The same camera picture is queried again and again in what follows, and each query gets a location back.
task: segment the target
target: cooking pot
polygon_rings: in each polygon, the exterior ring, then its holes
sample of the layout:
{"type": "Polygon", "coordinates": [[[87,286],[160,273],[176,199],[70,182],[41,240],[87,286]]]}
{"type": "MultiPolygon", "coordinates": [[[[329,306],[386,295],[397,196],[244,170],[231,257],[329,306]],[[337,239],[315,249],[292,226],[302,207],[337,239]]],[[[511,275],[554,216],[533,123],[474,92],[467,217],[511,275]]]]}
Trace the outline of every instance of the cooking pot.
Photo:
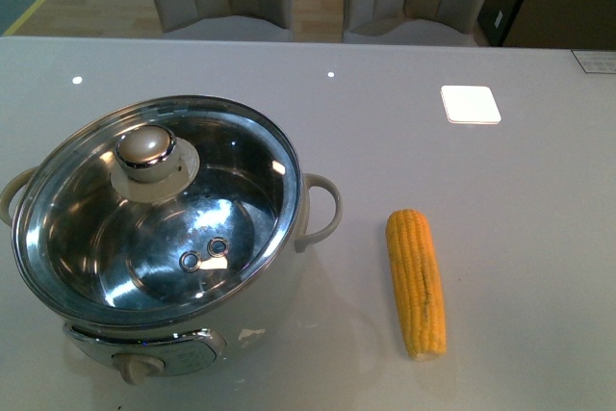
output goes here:
{"type": "Polygon", "coordinates": [[[273,122],[203,96],[103,116],[0,194],[30,290],[78,348],[129,383],[241,355],[279,322],[302,253],[341,215],[334,184],[301,173],[273,122]],[[313,187],[335,212],[307,234],[313,187]]]}

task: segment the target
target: glass lid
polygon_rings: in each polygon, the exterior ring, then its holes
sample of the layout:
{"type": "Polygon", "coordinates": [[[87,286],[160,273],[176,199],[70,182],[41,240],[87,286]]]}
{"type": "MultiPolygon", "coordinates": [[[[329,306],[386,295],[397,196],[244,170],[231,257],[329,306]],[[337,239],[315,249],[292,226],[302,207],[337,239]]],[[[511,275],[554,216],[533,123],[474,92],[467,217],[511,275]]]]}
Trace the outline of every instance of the glass lid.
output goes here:
{"type": "Polygon", "coordinates": [[[275,257],[295,224],[300,179],[284,134],[244,105],[144,102],[93,122],[41,164],[17,207],[17,263],[67,317],[179,321],[275,257]]]}

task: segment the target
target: corn cob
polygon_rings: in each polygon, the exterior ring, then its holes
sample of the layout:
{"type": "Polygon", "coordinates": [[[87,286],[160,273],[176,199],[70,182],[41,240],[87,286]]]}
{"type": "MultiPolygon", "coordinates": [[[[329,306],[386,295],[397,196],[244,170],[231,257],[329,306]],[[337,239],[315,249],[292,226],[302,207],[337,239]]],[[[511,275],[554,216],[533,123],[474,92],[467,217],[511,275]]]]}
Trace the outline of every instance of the corn cob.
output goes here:
{"type": "Polygon", "coordinates": [[[396,211],[385,234],[406,350],[418,361],[438,358],[447,349],[445,303],[427,218],[411,209],[396,211]]]}

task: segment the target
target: wooden floor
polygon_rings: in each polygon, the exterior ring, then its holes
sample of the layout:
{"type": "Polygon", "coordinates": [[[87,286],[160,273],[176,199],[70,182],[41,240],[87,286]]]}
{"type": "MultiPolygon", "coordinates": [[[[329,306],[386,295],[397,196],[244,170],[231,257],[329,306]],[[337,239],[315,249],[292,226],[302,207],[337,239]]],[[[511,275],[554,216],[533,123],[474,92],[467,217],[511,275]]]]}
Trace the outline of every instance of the wooden floor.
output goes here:
{"type": "MultiPolygon", "coordinates": [[[[295,40],[340,40],[343,0],[294,0],[293,5],[295,40]]],[[[46,0],[15,32],[98,38],[156,38],[161,33],[153,0],[46,0]]]]}

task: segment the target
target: white countertop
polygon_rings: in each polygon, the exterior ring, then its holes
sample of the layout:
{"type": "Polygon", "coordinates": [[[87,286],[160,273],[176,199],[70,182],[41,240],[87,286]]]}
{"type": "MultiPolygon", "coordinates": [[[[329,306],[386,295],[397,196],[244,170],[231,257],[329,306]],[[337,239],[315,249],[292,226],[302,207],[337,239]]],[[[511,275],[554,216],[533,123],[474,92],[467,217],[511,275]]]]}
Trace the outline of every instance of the white countertop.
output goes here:
{"type": "MultiPolygon", "coordinates": [[[[616,408],[616,76],[570,51],[2,38],[0,90],[0,188],[111,110],[208,94],[269,116],[345,204],[276,333],[138,387],[64,337],[3,226],[3,410],[616,408]],[[501,123],[450,124],[442,85],[488,86],[501,123]],[[430,219],[441,267],[449,351],[429,363],[406,356],[392,294],[402,208],[430,219]]],[[[312,194],[314,227],[331,208],[312,194]]]]}

